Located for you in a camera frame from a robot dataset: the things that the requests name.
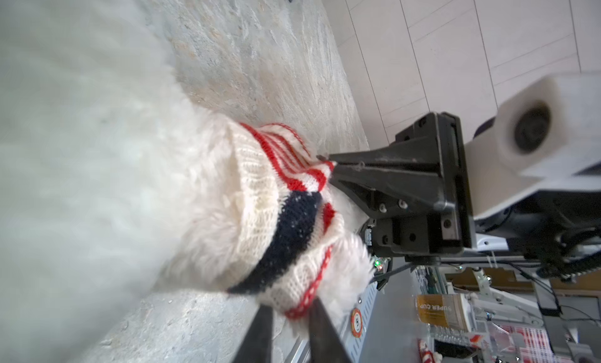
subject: orange round sticker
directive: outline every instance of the orange round sticker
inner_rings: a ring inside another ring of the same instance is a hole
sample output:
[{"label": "orange round sticker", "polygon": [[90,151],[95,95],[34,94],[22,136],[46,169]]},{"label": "orange round sticker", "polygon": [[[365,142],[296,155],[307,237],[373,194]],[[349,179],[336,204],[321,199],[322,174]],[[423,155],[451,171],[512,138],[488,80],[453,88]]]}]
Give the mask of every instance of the orange round sticker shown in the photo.
[{"label": "orange round sticker", "polygon": [[350,331],[357,338],[361,337],[363,333],[363,317],[358,308],[353,309],[353,312],[350,313]]}]

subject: white fur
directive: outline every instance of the white fur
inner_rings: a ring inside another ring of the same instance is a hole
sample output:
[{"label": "white fur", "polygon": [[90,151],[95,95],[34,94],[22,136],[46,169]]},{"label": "white fur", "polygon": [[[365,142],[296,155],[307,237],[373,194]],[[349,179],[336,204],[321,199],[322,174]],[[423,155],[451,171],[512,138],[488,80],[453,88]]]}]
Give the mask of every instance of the white fur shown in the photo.
[{"label": "white fur", "polygon": [[[244,208],[228,120],[165,58],[132,0],[0,0],[0,362],[65,361],[183,252],[170,287],[228,264]],[[360,244],[336,244],[321,284],[335,319],[371,275]]]}]

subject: navy blue stripe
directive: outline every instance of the navy blue stripe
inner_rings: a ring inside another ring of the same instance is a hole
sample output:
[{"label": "navy blue stripe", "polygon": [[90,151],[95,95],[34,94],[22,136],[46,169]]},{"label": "navy blue stripe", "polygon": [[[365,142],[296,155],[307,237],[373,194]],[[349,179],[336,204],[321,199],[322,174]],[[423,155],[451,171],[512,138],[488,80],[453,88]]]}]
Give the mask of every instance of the navy blue stripe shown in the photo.
[{"label": "navy blue stripe", "polygon": [[274,238],[244,281],[228,289],[233,294],[255,294],[273,284],[304,252],[321,204],[319,192],[292,191],[278,216]]}]

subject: black circular cap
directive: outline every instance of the black circular cap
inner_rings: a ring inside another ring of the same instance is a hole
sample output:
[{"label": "black circular cap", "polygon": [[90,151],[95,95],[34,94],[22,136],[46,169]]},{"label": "black circular cap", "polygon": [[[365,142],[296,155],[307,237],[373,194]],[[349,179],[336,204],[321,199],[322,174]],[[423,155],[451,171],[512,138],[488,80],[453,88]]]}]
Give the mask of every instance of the black circular cap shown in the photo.
[{"label": "black circular cap", "polygon": [[524,153],[531,153],[543,143],[551,127],[551,112],[545,105],[534,107],[524,113],[517,122],[516,145]]}]

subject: white plush toy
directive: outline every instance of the white plush toy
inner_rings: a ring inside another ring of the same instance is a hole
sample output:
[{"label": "white plush toy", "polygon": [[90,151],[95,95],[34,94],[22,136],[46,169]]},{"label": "white plush toy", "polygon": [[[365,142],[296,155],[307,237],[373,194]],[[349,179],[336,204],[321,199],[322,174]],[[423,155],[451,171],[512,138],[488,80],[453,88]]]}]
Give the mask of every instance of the white plush toy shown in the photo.
[{"label": "white plush toy", "polygon": [[131,0],[0,0],[0,103],[0,362],[65,361],[153,288],[336,320],[372,276],[335,164],[194,106]]}]

